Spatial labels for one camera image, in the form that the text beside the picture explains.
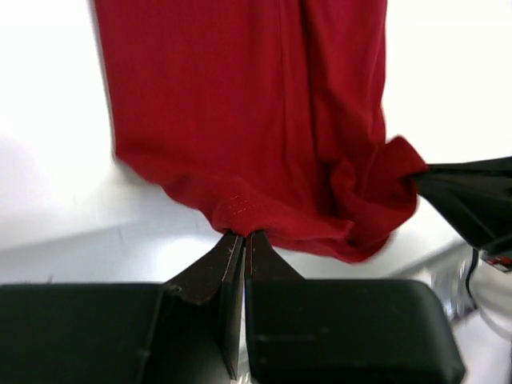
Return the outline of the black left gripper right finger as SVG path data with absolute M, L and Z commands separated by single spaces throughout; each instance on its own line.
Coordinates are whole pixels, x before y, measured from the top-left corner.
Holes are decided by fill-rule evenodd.
M 438 297 L 408 279 L 307 279 L 265 233 L 246 240 L 246 345 L 259 383 L 460 383 Z

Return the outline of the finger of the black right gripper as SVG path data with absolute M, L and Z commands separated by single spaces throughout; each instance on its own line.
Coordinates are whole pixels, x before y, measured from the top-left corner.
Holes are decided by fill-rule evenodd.
M 424 197 L 473 248 L 511 250 L 511 158 L 430 165 L 413 179 Z

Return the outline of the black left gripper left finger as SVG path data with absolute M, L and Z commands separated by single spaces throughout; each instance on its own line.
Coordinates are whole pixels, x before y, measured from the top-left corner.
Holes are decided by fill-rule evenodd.
M 2 285 L 2 382 L 235 380 L 243 245 L 225 234 L 164 283 Z

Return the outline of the red garment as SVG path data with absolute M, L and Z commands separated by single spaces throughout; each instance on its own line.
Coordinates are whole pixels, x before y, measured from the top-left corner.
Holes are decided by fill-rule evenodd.
M 427 166 L 388 139 L 384 1 L 97 1 L 118 160 L 212 227 L 362 262 Z

